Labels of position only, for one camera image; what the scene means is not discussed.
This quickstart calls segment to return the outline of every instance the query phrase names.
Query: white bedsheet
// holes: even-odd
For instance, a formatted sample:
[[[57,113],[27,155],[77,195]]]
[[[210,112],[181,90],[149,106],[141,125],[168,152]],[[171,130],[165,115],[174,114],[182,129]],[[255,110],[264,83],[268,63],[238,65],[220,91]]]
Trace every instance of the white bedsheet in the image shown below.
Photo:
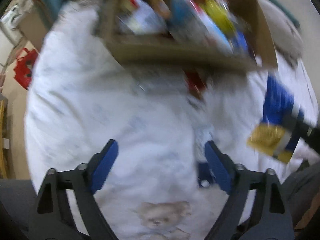
[[[303,142],[287,166],[246,145],[262,117],[267,72],[215,75],[198,110],[185,95],[135,95],[130,75],[91,35],[96,6],[81,4],[64,6],[45,38],[29,89],[25,141],[36,190],[49,168],[74,169],[112,138],[119,143],[119,156],[95,198],[119,239],[152,233],[135,213],[141,202],[183,200],[192,211],[178,228],[190,233],[190,240],[199,240],[210,230],[227,196],[218,187],[198,188],[195,126],[213,125],[216,144],[235,163],[255,171],[273,168],[281,181],[297,169],[301,158],[318,160]],[[305,118],[316,124],[316,97],[303,63],[293,70],[280,54],[277,59],[275,75],[301,104]],[[252,199],[250,195],[243,219]],[[85,231],[72,197],[70,202],[78,229]]]

